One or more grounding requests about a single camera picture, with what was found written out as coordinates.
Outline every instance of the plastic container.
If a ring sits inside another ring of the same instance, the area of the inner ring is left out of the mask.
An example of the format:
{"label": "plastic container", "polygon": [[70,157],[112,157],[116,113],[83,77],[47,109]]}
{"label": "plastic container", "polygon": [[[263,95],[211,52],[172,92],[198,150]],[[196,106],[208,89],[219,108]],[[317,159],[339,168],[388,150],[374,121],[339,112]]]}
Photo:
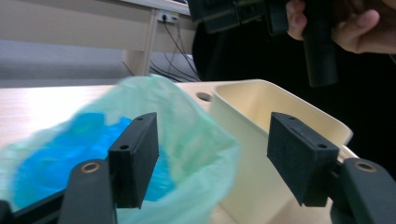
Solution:
{"label": "plastic container", "polygon": [[221,206],[240,224],[331,223],[331,202],[300,207],[266,157],[273,111],[300,119],[339,146],[340,160],[356,157],[345,147],[352,137],[345,124],[277,85],[254,79],[217,86],[209,114],[242,145],[236,182]]}

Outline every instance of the wooden table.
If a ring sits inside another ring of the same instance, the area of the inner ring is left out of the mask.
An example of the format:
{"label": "wooden table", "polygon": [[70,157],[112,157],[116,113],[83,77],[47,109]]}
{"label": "wooden table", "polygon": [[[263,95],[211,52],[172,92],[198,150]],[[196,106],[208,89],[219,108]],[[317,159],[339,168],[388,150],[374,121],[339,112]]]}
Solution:
{"label": "wooden table", "polygon": [[[204,110],[210,103],[197,97],[197,92],[211,93],[223,82],[179,83]],[[98,99],[112,86],[46,87],[0,89],[0,148],[29,137],[32,133],[53,127],[71,118],[80,108]],[[212,224],[236,224],[217,206]]]}

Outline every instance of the hand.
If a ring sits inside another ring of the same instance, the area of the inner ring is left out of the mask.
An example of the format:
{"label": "hand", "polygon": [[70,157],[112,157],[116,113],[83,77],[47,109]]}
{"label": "hand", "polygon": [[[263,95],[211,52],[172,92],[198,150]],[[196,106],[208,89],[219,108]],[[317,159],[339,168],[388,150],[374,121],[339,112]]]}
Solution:
{"label": "hand", "polygon": [[[286,5],[288,34],[303,40],[309,22],[304,15],[304,0]],[[396,0],[333,0],[332,40],[354,53],[396,54]]]}

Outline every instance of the blue cloth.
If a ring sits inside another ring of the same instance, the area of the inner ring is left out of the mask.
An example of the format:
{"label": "blue cloth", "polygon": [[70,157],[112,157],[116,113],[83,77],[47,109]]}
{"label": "blue cloth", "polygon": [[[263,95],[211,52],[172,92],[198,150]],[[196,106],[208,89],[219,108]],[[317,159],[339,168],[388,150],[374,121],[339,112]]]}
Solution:
{"label": "blue cloth", "polygon": [[[18,168],[12,186],[14,203],[22,208],[64,189],[71,170],[83,161],[105,159],[108,149],[130,123],[130,119],[121,118],[116,124],[106,125],[103,113],[77,115],[65,131]],[[160,166],[156,165],[153,174],[157,180],[151,178],[147,193],[150,201],[159,200],[174,187],[164,152],[160,151]]]}

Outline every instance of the person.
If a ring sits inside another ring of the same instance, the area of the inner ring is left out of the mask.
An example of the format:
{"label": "person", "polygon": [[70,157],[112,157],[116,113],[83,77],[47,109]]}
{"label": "person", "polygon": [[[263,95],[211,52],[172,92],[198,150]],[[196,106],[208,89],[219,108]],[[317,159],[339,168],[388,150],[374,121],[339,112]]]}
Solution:
{"label": "person", "polygon": [[[382,165],[396,179],[396,64],[389,58],[396,53],[396,31],[394,26],[391,28],[396,22],[391,11],[394,7],[363,9],[339,21],[332,32],[339,81],[311,88],[304,41],[299,41],[309,22],[304,17],[304,0],[290,1],[289,32],[279,36],[269,35],[265,20],[215,34],[207,33],[205,25],[199,23],[192,57],[202,81],[259,78],[276,84],[343,122],[353,132],[346,146],[359,157]],[[393,2],[387,6],[394,6],[395,0],[388,1]],[[363,32],[352,26],[359,18],[365,18],[363,26],[367,26],[365,30],[361,28]]]}
{"label": "person", "polygon": [[[354,52],[396,54],[396,0],[335,0],[333,2],[332,40]],[[303,40],[308,23],[304,0],[286,4],[288,34]]]}

